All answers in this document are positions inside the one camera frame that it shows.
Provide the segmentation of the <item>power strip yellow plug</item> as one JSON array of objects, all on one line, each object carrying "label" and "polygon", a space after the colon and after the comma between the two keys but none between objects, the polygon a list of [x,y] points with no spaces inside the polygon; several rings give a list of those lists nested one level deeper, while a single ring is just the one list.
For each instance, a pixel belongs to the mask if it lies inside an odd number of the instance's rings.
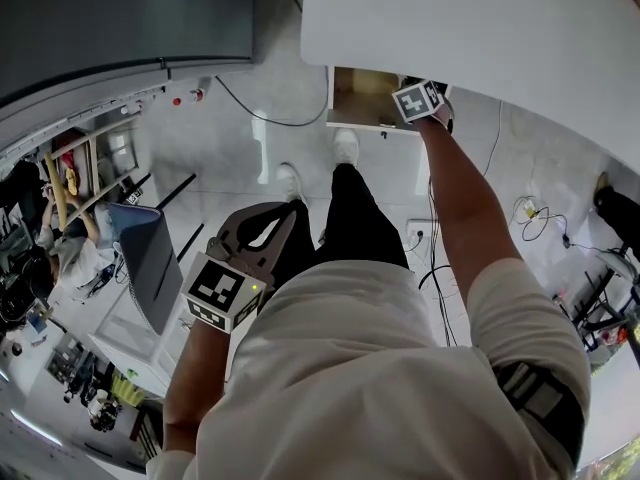
[{"label": "power strip yellow plug", "polygon": [[514,220],[521,225],[535,219],[541,211],[541,204],[533,196],[520,197],[514,204]]}]

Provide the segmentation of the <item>person's right white shoe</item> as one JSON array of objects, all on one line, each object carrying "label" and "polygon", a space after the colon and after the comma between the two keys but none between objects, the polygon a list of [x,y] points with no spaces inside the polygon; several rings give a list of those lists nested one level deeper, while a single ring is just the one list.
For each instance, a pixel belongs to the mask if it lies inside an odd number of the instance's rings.
[{"label": "person's right white shoe", "polygon": [[338,128],[334,134],[334,157],[337,165],[357,166],[359,158],[359,138],[354,130]]}]

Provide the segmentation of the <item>person's black trousers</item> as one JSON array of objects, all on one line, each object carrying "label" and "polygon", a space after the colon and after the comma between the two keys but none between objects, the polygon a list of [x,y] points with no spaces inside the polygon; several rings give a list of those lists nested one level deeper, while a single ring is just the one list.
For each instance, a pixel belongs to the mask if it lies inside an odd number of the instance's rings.
[{"label": "person's black trousers", "polygon": [[[356,167],[341,164],[333,171],[331,202],[320,248],[314,247],[309,222],[309,268],[350,260],[408,267],[396,227],[380,210]],[[274,287],[280,288],[294,277],[274,276]]]}]

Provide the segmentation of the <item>low white cabinet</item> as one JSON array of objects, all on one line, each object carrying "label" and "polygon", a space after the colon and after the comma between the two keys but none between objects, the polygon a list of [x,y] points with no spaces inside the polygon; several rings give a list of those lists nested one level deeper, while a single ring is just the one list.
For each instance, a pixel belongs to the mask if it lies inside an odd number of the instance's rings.
[{"label": "low white cabinet", "polygon": [[130,382],[163,398],[193,321],[185,305],[178,302],[163,332],[157,334],[124,288],[89,338]]}]

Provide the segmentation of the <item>white metal shelf rack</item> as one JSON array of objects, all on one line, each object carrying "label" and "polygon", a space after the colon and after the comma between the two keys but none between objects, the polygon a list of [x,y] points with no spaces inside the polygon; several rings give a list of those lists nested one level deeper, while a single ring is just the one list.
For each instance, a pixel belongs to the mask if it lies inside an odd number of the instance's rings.
[{"label": "white metal shelf rack", "polygon": [[43,123],[30,125],[15,134],[10,142],[4,143],[0,147],[0,166],[17,162],[20,158],[28,155],[56,135],[98,116],[112,111],[121,112],[122,108],[124,108],[123,113],[125,116],[139,113],[139,110],[130,112],[128,108],[132,107],[136,102],[148,100],[152,96],[161,93],[165,86],[166,84],[155,85],[129,95],[111,98],[105,102],[85,106],[82,109],[68,111],[61,117],[49,118]]}]

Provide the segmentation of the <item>person's white shirt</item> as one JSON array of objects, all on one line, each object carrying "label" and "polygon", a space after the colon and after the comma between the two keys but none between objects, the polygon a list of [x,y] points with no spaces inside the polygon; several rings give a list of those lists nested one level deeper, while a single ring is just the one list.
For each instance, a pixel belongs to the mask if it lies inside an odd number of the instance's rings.
[{"label": "person's white shirt", "polygon": [[239,343],[196,452],[148,480],[573,480],[590,369],[527,265],[474,280],[471,342],[433,339],[414,276],[334,261],[288,281]]}]

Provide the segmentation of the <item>person's left white shoe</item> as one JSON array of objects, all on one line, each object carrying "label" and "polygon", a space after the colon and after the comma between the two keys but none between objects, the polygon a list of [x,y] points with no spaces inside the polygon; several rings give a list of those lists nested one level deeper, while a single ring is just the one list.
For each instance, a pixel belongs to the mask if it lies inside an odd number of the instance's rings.
[{"label": "person's left white shoe", "polygon": [[299,200],[306,204],[302,190],[302,182],[298,171],[289,163],[281,163],[276,169],[276,180],[279,182],[286,201]]}]

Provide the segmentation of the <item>white bottle red cap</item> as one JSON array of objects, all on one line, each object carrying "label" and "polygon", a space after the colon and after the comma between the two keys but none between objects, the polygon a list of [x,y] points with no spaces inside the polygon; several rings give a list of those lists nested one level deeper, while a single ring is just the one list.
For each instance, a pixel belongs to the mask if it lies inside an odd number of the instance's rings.
[{"label": "white bottle red cap", "polygon": [[175,94],[172,98],[172,104],[176,107],[199,103],[206,96],[206,92],[202,88],[190,89]]}]

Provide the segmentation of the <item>white desk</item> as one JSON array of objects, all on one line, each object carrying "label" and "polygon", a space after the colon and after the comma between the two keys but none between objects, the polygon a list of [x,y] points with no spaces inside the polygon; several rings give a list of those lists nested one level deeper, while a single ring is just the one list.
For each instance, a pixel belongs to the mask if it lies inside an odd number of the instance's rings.
[{"label": "white desk", "polygon": [[633,0],[303,0],[301,55],[508,102],[640,173]]}]

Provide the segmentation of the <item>person's right hand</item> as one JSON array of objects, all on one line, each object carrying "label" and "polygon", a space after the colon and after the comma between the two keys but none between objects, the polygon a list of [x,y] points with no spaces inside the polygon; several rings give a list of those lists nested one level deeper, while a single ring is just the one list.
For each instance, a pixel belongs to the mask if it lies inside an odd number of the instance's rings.
[{"label": "person's right hand", "polygon": [[450,101],[444,97],[438,109],[431,115],[431,118],[440,123],[449,133],[453,130],[455,112]]}]

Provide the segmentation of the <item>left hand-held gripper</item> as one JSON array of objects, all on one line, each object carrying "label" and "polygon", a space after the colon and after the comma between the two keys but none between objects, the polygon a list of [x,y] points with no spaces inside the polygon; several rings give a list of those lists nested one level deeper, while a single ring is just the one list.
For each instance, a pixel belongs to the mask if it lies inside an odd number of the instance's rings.
[{"label": "left hand-held gripper", "polygon": [[[272,249],[281,248],[276,261]],[[306,204],[301,199],[259,203],[227,218],[219,238],[197,254],[181,294],[191,315],[230,334],[260,311],[274,276],[296,276],[308,268]]]}]

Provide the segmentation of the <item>person's right forearm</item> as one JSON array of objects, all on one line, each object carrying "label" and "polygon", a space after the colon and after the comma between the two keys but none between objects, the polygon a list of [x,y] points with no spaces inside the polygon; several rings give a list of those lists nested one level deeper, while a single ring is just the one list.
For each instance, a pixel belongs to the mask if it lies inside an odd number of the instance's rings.
[{"label": "person's right forearm", "polygon": [[447,258],[463,300],[491,264],[520,254],[499,200],[484,176],[440,123],[415,124],[424,142],[433,199]]}]

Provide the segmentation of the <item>dark grey board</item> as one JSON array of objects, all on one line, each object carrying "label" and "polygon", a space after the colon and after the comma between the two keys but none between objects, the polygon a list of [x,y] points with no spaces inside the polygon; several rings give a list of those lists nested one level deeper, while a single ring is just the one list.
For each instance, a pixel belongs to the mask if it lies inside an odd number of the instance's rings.
[{"label": "dark grey board", "polygon": [[118,203],[110,204],[108,211],[132,299],[147,325],[160,335],[183,283],[165,215],[156,208]]}]

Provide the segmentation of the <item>person's white shoe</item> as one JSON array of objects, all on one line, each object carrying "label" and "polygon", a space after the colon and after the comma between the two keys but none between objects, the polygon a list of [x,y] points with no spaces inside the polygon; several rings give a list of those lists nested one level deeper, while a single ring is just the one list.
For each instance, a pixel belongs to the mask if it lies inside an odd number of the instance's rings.
[{"label": "person's white shoe", "polygon": [[359,138],[354,130],[338,128],[334,134],[334,157],[337,165],[357,166],[359,158]]},{"label": "person's white shoe", "polygon": [[302,182],[298,171],[289,163],[281,163],[276,169],[276,180],[279,182],[286,201],[299,200],[306,204],[302,190]]}]

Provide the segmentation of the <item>white wooden drawer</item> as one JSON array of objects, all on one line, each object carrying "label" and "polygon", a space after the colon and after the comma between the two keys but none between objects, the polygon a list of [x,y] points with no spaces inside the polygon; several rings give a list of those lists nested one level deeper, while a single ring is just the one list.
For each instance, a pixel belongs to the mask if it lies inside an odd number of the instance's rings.
[{"label": "white wooden drawer", "polygon": [[404,75],[330,66],[326,125],[381,134],[417,135],[402,119],[392,98]]}]

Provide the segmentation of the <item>white power strip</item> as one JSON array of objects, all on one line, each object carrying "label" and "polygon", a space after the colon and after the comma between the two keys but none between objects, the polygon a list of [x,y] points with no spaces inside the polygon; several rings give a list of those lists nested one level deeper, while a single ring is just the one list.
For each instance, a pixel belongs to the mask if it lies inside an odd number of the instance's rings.
[{"label": "white power strip", "polygon": [[432,231],[431,219],[412,218],[406,222],[407,246],[416,249],[425,239],[428,239]]}]

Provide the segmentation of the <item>grey metal cabinet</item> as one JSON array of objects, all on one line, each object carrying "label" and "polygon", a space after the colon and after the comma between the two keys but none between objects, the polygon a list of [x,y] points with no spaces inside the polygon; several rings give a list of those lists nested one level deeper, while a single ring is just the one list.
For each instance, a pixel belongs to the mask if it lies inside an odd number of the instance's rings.
[{"label": "grey metal cabinet", "polygon": [[83,76],[249,61],[254,0],[0,0],[0,108]]}]

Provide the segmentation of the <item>black metal stand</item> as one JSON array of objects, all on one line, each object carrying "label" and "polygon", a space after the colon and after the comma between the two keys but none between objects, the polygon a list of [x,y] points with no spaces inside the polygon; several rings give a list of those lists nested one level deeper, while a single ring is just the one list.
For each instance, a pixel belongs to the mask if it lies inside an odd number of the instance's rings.
[{"label": "black metal stand", "polygon": [[[597,252],[596,258],[604,264],[605,272],[596,280],[584,272],[588,283],[585,296],[573,306],[560,294],[552,298],[571,321],[588,353],[623,345],[640,325],[640,270],[631,260],[630,248],[622,245]],[[610,301],[607,292],[614,280],[629,285],[619,309]]]}]

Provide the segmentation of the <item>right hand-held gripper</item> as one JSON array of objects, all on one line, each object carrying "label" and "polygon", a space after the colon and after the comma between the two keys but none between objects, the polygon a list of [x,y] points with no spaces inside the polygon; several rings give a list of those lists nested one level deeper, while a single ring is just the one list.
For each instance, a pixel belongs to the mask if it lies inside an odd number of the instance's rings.
[{"label": "right hand-held gripper", "polygon": [[434,115],[444,104],[446,84],[419,78],[403,78],[392,93],[401,118],[415,121]]}]

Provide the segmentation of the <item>person's left forearm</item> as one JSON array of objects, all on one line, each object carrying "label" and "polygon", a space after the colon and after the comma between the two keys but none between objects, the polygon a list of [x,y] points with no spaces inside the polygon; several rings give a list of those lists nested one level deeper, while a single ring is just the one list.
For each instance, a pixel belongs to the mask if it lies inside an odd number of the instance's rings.
[{"label": "person's left forearm", "polygon": [[230,336],[197,320],[163,402],[163,450],[196,452],[199,426],[224,393]]}]

